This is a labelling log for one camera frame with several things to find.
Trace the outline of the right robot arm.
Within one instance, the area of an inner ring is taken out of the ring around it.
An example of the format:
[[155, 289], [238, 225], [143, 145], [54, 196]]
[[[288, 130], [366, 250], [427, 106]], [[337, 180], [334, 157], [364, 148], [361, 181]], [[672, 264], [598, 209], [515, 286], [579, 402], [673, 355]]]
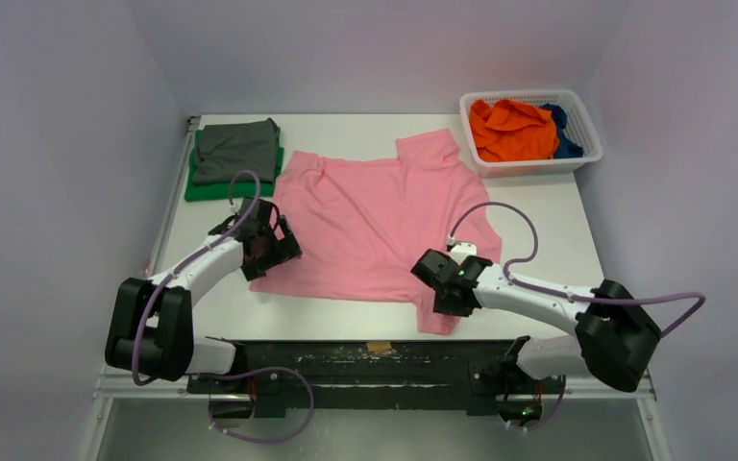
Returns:
[[561, 330], [554, 338], [521, 339], [504, 361], [501, 377], [515, 391], [565, 375], [592, 376], [612, 389], [634, 392], [662, 338], [643, 306], [611, 280], [593, 289], [545, 285], [509, 274], [487, 258], [437, 250], [425, 251], [411, 273], [433, 290], [436, 313], [468, 317], [477, 309], [496, 309]]

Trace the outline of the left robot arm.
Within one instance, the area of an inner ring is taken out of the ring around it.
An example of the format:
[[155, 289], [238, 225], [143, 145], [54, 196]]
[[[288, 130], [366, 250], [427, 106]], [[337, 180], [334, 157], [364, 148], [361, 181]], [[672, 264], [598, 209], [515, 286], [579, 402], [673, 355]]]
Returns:
[[239, 391], [247, 383], [248, 367], [235, 358], [233, 342], [195, 337], [193, 309], [226, 276], [262, 279], [302, 253], [277, 205], [244, 198], [242, 209], [211, 229], [193, 253], [147, 279], [120, 284], [106, 364], [131, 372], [139, 385], [210, 375], [223, 392]]

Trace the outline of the pink t shirt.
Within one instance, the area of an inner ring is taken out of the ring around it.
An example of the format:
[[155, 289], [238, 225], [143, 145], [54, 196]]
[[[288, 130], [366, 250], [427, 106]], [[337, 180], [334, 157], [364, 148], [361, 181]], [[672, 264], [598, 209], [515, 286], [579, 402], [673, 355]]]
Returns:
[[417, 328], [450, 335], [457, 317], [434, 312], [434, 292], [411, 269], [443, 250], [463, 212], [488, 201], [447, 129], [399, 138], [394, 158], [347, 160], [294, 152], [274, 203], [302, 255], [251, 282], [255, 292], [413, 303]]

